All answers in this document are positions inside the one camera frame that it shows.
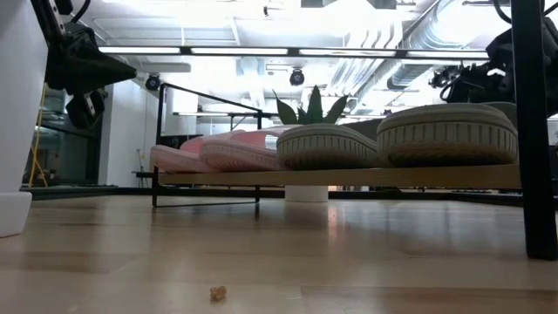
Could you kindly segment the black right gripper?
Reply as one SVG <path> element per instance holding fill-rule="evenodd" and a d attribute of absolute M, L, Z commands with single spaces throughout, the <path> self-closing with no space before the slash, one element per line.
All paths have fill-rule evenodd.
<path fill-rule="evenodd" d="M 447 103 L 514 102 L 514 66 L 511 31 L 496 37 L 487 47 L 489 60 L 459 69 L 446 88 Z"/>

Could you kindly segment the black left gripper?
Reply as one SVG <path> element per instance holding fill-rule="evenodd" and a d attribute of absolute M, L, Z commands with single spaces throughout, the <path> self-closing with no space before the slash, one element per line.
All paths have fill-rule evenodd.
<path fill-rule="evenodd" d="M 46 25 L 43 33 L 48 47 L 45 82 L 52 89 L 85 94 L 137 75 L 134 67 L 102 53 L 89 27 Z"/>

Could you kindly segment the grey rubber slide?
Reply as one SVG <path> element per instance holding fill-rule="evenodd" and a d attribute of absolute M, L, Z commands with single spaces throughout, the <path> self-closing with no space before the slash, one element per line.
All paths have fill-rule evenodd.
<path fill-rule="evenodd" d="M 380 167 L 376 142 L 379 123 L 370 119 L 289 129 L 276 142 L 278 160 L 296 171 Z"/>
<path fill-rule="evenodd" d="M 391 167 L 514 164 L 519 159 L 516 105 L 414 107 L 383 119 L 377 144 L 380 159 Z"/>

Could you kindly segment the pink rubber slide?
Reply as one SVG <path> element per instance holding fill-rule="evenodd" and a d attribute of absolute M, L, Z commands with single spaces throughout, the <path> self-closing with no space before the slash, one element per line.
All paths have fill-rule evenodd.
<path fill-rule="evenodd" d="M 214 169 L 200 159 L 202 145 L 220 135 L 206 135 L 187 140 L 179 148 L 155 145 L 151 148 L 150 165 L 169 174 L 212 173 Z"/>
<path fill-rule="evenodd" d="M 212 135 L 201 144 L 200 160 L 219 172 L 283 170 L 276 142 L 281 134 L 295 127 L 273 126 Z"/>

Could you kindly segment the black-framed wooden shoe shelf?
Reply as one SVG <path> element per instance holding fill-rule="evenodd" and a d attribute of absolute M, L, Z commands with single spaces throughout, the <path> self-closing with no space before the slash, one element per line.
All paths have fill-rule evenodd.
<path fill-rule="evenodd" d="M 558 260 L 558 233 L 547 138 L 542 12 L 545 0 L 511 0 L 514 87 L 518 106 L 517 165 L 473 167 L 366 168 L 252 173 L 162 174 L 161 184 L 368 185 L 388 187 L 519 188 L 527 256 Z"/>

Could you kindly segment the dark glass door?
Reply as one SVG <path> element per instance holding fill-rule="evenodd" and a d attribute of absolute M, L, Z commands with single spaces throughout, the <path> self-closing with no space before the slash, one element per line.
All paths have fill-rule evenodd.
<path fill-rule="evenodd" d="M 70 100 L 71 96 L 64 91 L 44 88 L 23 186 L 51 188 L 98 183 L 102 121 L 89 130 L 77 129 L 65 109 Z"/>

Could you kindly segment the long ceiling light strip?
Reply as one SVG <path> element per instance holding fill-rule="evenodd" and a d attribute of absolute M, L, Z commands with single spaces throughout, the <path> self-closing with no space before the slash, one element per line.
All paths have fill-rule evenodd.
<path fill-rule="evenodd" d="M 242 46 L 101 46 L 111 55 L 133 56 L 199 56 L 199 57 L 285 57 L 285 58 L 380 58 L 409 60 L 488 60 L 485 51 L 474 50 L 408 50 Z"/>

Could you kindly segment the green snake plant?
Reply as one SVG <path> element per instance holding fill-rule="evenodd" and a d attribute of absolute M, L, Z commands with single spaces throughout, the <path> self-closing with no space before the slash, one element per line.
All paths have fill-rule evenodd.
<path fill-rule="evenodd" d="M 280 121 L 284 125 L 311 125 L 311 124 L 336 124 L 344 112 L 348 102 L 348 96 L 344 95 L 337 99 L 326 115 L 323 114 L 322 96 L 319 88 L 315 85 L 312 89 L 307 111 L 298 107 L 296 111 L 276 96 L 276 108 Z"/>

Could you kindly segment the black metal table frame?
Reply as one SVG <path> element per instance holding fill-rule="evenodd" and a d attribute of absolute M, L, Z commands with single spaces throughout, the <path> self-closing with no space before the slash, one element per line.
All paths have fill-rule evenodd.
<path fill-rule="evenodd" d="M 84 198 L 109 195 L 152 196 L 150 188 L 119 188 L 104 187 L 54 187 L 54 188 L 21 188 L 22 192 L 29 192 L 34 201 L 56 199 Z M 282 190 L 254 189 L 206 189 L 206 188 L 164 188 L 158 193 L 158 202 L 164 196 L 182 198 L 209 198 L 218 202 L 226 199 L 247 199 L 253 201 L 256 197 L 262 199 L 280 199 L 284 197 Z M 440 192 L 396 192 L 396 191 L 332 191 L 331 200 L 389 200 L 389 201 L 464 201 L 509 207 L 522 207 L 523 198 L 511 194 L 479 194 L 479 193 L 440 193 Z"/>

